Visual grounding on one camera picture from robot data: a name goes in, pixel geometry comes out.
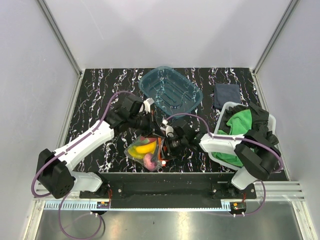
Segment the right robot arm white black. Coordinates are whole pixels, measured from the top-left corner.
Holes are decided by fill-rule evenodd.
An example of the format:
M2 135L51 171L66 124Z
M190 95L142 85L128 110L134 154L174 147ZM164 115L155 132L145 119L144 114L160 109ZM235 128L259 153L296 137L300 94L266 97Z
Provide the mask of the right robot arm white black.
M235 168L231 183L227 185L228 195L239 198L245 188L255 181L266 181L273 172L282 168L280 152L262 134L248 130L246 134L221 135L194 130L188 124L172 127L162 121L165 131L165 145L169 156L183 148L193 152L223 153L238 157L242 167Z

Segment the purple fake fruit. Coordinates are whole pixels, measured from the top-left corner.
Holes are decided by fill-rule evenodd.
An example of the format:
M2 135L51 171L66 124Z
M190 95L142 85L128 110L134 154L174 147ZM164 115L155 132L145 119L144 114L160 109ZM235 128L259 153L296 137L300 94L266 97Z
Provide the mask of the purple fake fruit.
M147 153L143 157L143 165L149 171L155 171L158 166L158 161L154 158L152 153Z

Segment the clear zip top bag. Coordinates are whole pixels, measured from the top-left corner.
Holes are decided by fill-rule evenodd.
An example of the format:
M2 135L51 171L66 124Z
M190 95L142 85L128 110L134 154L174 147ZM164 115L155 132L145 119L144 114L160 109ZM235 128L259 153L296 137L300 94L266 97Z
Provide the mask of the clear zip top bag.
M124 150L124 153L129 159L141 164L150 172L154 172L166 165L167 161L162 157L163 146L163 137L140 135Z

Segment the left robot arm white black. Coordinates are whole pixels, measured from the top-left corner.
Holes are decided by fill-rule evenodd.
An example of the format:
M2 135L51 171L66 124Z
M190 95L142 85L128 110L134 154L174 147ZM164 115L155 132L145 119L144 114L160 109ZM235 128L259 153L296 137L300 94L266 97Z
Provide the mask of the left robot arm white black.
M55 199L70 192L88 192L97 198L108 196L109 182L99 173L76 172L74 168L102 144L111 141L128 129L141 130L146 136L161 136L152 105L154 100L142 100L132 93L118 105L108 103L101 117L92 127L66 145L38 156L37 170L32 183L39 181Z

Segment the yellow fake banana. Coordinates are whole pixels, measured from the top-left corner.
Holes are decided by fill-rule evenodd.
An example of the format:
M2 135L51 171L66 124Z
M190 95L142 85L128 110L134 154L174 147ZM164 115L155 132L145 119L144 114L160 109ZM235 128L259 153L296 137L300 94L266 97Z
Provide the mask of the yellow fake banana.
M138 154L148 154L151 153L153 154L156 150L157 147L157 143L156 142L152 142L150 144L147 145L140 145L140 146L135 146L135 151Z

